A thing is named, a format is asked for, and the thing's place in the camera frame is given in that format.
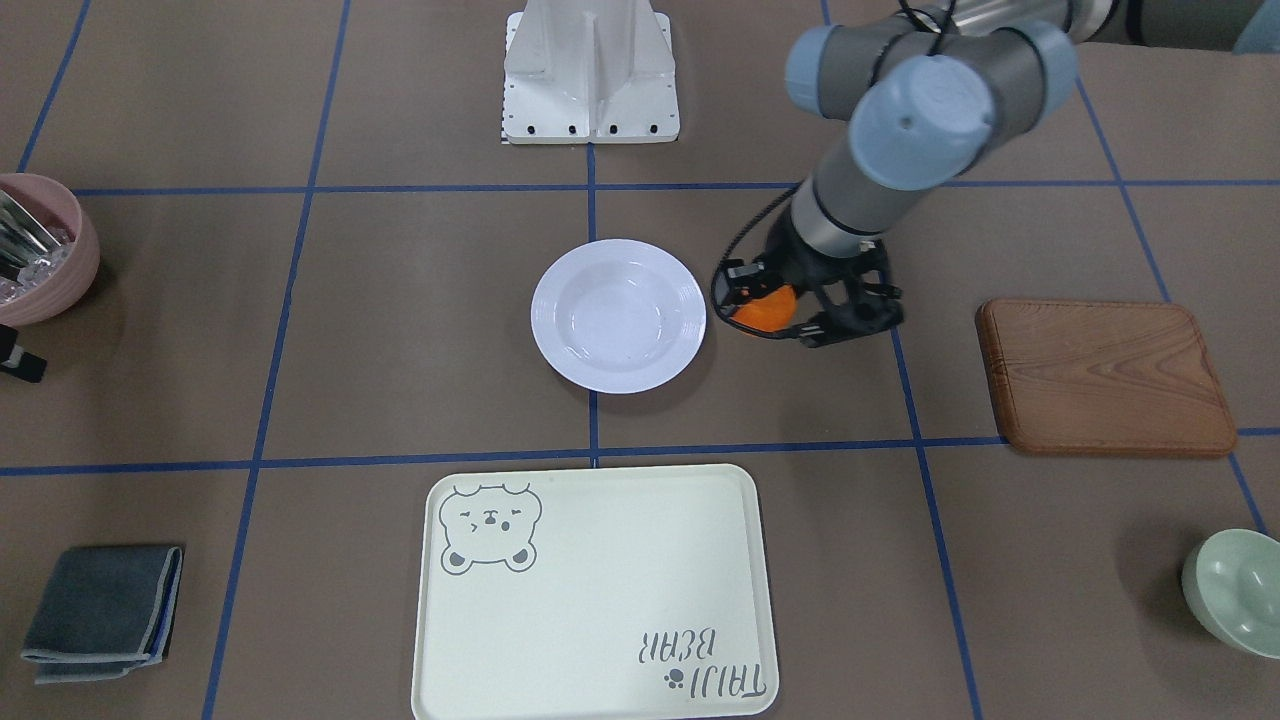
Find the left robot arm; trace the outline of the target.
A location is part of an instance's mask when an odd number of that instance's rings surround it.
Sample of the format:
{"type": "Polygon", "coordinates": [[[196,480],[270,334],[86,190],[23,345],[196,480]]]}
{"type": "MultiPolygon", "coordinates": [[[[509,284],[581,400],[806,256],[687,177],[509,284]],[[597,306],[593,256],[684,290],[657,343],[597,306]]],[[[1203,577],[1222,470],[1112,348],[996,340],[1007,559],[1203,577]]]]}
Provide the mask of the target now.
{"type": "Polygon", "coordinates": [[[1041,126],[1074,90],[1076,45],[1115,1],[951,1],[864,26],[817,26],[791,47],[792,104],[845,127],[765,206],[763,250],[722,254],[710,307],[763,340],[817,348],[904,319],[886,233],[932,190],[1041,126]]]}

